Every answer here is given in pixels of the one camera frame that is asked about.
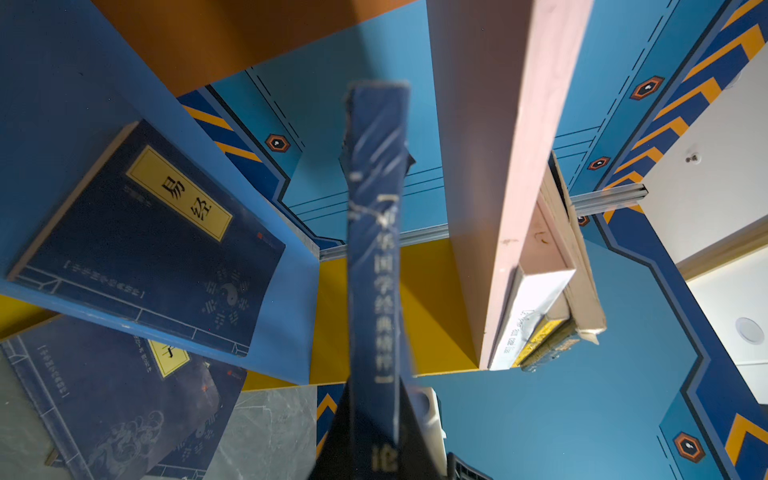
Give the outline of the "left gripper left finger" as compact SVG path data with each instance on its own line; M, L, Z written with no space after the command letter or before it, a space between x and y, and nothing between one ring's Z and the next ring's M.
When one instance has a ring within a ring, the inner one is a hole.
M316 461L308 478L350 480L353 478L353 459L346 385L320 386L317 391Z

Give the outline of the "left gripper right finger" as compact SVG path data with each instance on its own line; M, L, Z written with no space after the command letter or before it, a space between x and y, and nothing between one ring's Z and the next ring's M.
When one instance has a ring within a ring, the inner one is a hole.
M427 451L422 437L419 420L415 413L415 402L411 399L415 384L401 381L398 478L399 479L445 479L442 477Z

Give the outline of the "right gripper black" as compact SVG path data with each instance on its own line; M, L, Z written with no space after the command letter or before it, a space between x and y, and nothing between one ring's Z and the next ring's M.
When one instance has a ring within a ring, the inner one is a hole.
M492 480L480 470L468 465L454 453L447 455L447 480Z

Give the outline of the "yellow cartoon cover book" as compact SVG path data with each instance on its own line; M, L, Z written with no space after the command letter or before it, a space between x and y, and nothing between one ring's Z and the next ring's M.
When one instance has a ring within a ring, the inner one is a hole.
M542 317L536 325L531 337L523 347L521 353L513 363L513 368L518 368L523 361L529 357L538 346L550 336L562 323L570 318L570 308L564 294L558 296L549 311Z

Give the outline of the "navy book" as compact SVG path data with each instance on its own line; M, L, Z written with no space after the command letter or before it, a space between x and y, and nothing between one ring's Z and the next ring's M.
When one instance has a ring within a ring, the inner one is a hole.
M58 315L1 344L75 479L205 476L246 372Z
M400 227L410 87L361 81L346 99L350 442L355 479L398 479L402 320Z

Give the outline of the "white book brown pattern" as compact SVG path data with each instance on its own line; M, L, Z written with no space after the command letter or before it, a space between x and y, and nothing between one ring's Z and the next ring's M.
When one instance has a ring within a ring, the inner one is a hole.
M561 295L575 270L555 218L545 201L538 198L507 297L489 370L507 370L515 365L537 324Z

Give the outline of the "navy book lowest front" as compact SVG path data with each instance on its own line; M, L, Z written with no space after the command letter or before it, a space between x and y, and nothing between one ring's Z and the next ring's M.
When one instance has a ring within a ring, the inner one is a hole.
M149 122L126 126L11 282L237 357L284 244Z

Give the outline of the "black book yellow title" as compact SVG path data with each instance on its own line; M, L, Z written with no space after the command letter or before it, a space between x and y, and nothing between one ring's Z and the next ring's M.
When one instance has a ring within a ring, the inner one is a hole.
M540 193L550 210L557 232L564 240L565 251L573 261L575 272L563 291L569 307L569 318L550 333L522 361L521 370L534 372L559 358L581 341L599 343L599 335L607 329L606 315L586 251L584 237L568 188L554 154L548 160Z

